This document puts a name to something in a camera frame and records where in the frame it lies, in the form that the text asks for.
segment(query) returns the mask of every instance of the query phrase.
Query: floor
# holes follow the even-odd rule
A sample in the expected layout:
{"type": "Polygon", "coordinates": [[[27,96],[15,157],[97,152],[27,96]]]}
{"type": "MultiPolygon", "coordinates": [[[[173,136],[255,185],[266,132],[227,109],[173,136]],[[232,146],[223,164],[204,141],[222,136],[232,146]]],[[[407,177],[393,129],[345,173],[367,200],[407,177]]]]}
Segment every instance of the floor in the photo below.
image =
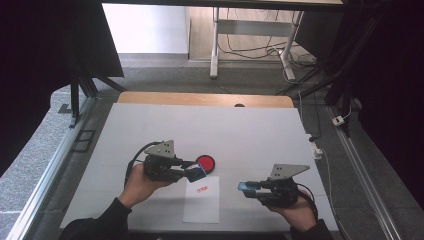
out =
{"type": "MultiPolygon", "coordinates": [[[[218,79],[210,80],[209,64],[197,61],[198,59],[187,61],[180,56],[161,54],[121,54],[120,59],[125,79],[113,80],[133,91],[275,95],[290,87],[291,90],[284,93],[295,98],[298,90],[312,86],[323,77],[316,75],[307,83],[293,87],[285,81],[281,64],[277,61],[226,61],[219,65],[218,79]]],[[[294,71],[296,76],[301,77],[308,70],[295,69],[294,71]]],[[[99,95],[93,100],[94,107],[88,113],[88,120],[82,128],[83,133],[94,133],[93,138],[89,142],[74,143],[73,150],[68,154],[58,177],[35,216],[26,239],[57,239],[60,234],[58,226],[84,173],[91,152],[95,148],[109,110],[119,96],[115,90],[97,80],[96,86],[99,89],[99,95]]],[[[69,127],[69,91],[69,87],[65,87],[52,95],[51,109],[45,120],[10,169],[0,179],[2,203],[0,239],[6,239],[8,236],[69,127]]],[[[331,123],[328,111],[337,113],[338,109],[337,107],[327,108],[323,104],[322,99],[325,94],[326,89],[323,89],[315,95],[295,101],[295,106],[302,116],[305,132],[319,136],[316,144],[324,149],[327,155],[328,161],[323,158],[316,163],[327,193],[329,195],[331,193],[337,219],[340,220],[351,239],[388,239],[381,230],[376,214],[352,169],[352,164],[337,135],[337,129],[331,123]]],[[[82,106],[83,103],[84,97],[81,95],[80,105],[82,106]]],[[[424,236],[424,212],[383,154],[362,130],[357,120],[359,111],[360,108],[354,105],[350,115],[351,140],[402,239],[420,240],[424,236]]],[[[83,136],[81,135],[78,139],[84,140],[83,136]]],[[[334,237],[343,239],[339,233],[334,233],[334,237]]]]}

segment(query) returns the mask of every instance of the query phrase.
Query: table leg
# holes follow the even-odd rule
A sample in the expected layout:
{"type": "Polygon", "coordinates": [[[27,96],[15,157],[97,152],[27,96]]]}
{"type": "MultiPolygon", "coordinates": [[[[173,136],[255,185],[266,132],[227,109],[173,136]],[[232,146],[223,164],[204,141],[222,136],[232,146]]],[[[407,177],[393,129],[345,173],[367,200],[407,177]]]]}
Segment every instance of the table leg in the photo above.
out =
{"type": "Polygon", "coordinates": [[[293,70],[292,70],[292,68],[290,66],[290,61],[289,61],[289,57],[288,56],[290,54],[290,48],[291,48],[291,46],[293,44],[294,36],[296,35],[297,28],[299,27],[299,23],[300,23],[300,19],[302,17],[302,14],[303,14],[303,11],[298,12],[298,14],[297,14],[297,16],[296,16],[296,18],[295,18],[295,20],[293,22],[293,26],[292,26],[292,29],[290,31],[290,34],[288,36],[287,45],[284,48],[284,51],[279,51],[280,59],[281,59],[281,62],[283,63],[284,71],[286,73],[286,76],[287,76],[287,80],[288,81],[294,81],[294,80],[296,80],[296,78],[295,78],[295,76],[293,74],[293,70]]]}
{"type": "Polygon", "coordinates": [[[211,55],[211,72],[210,78],[218,77],[218,22],[219,8],[213,8],[213,46],[211,55]]]}

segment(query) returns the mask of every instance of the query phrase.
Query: red logo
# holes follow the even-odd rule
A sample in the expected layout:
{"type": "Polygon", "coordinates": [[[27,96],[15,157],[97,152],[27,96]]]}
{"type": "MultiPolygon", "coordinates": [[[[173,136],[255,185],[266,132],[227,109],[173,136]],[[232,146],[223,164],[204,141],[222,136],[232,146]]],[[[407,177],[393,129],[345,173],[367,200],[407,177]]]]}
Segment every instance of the red logo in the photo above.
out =
{"type": "Polygon", "coordinates": [[[204,187],[201,187],[201,188],[197,189],[197,192],[198,193],[201,193],[201,192],[204,192],[206,190],[208,190],[208,186],[204,186],[204,187]]]}

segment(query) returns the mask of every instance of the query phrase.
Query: human hand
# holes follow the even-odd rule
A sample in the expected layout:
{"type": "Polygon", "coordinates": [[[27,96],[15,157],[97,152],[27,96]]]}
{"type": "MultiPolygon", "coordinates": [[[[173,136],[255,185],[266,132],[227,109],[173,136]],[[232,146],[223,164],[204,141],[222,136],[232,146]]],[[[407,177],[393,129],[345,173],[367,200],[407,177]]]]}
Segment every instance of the human hand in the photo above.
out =
{"type": "Polygon", "coordinates": [[[125,185],[124,191],[118,197],[127,208],[148,199],[156,189],[169,186],[172,182],[154,182],[144,174],[144,165],[134,165],[125,185]]]}
{"type": "Polygon", "coordinates": [[[306,232],[317,224],[311,206],[303,197],[299,196],[297,202],[288,208],[267,207],[271,212],[283,216],[286,221],[299,232],[306,232]]]}

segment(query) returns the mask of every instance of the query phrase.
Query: black sleeve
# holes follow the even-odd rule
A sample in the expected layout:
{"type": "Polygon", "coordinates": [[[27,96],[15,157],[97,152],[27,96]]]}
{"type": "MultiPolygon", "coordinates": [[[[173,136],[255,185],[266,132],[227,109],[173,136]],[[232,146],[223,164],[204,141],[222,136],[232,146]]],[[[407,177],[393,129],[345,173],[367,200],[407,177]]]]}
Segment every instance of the black sleeve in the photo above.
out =
{"type": "Polygon", "coordinates": [[[333,240],[333,236],[322,219],[319,219],[317,225],[304,233],[292,227],[290,228],[290,234],[293,240],[333,240]]]}
{"type": "Polygon", "coordinates": [[[77,219],[63,229],[59,240],[123,240],[128,238],[128,214],[126,208],[115,198],[109,208],[97,219],[77,219]]]}

